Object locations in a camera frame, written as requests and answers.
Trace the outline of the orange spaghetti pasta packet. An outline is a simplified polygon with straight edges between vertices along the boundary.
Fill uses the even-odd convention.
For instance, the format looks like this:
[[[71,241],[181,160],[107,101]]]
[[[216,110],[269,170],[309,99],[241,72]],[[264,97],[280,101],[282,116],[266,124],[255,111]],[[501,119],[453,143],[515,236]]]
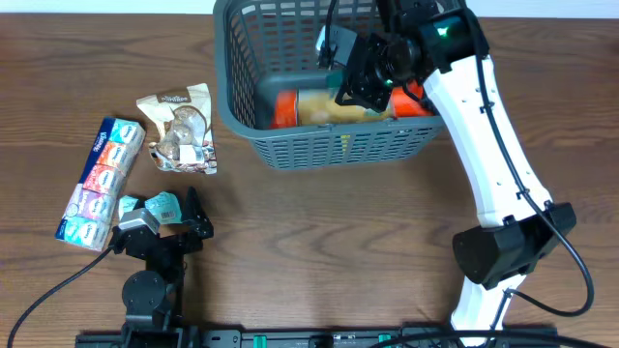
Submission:
[[[387,108],[381,112],[359,105],[339,105],[332,90],[290,90],[278,94],[271,128],[371,123],[431,115],[431,111],[407,96],[401,87],[393,90]]]

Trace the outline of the beige cookie snack bag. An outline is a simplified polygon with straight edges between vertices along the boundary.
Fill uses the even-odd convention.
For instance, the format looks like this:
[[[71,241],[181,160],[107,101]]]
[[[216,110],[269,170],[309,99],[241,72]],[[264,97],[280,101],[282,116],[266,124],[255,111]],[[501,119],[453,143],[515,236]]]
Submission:
[[[206,175],[217,172],[207,84],[159,92],[137,100],[136,106],[159,133],[160,140],[148,145],[159,170]]]

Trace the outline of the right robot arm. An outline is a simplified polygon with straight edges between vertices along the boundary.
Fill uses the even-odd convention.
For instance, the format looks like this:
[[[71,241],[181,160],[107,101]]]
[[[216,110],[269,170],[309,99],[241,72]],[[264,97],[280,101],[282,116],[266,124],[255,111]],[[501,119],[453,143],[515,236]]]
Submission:
[[[318,63],[343,69],[336,102],[386,109],[397,88],[418,83],[416,102],[437,114],[456,146],[478,225],[453,238],[464,282],[450,324],[462,347],[492,347],[520,284],[575,227],[524,155],[501,100],[478,18],[463,1],[381,1],[384,35],[339,34],[327,22]]]

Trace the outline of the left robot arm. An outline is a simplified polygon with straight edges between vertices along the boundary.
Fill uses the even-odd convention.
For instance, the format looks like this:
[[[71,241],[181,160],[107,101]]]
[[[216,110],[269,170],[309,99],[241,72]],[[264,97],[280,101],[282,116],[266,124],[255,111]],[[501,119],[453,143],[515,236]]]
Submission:
[[[123,214],[112,229],[113,252],[145,262],[145,269],[131,275],[122,290],[126,323],[133,329],[163,332],[183,320],[185,256],[202,250],[203,241],[214,236],[193,187],[188,188],[181,223],[186,232],[163,237],[155,216],[139,208]]]

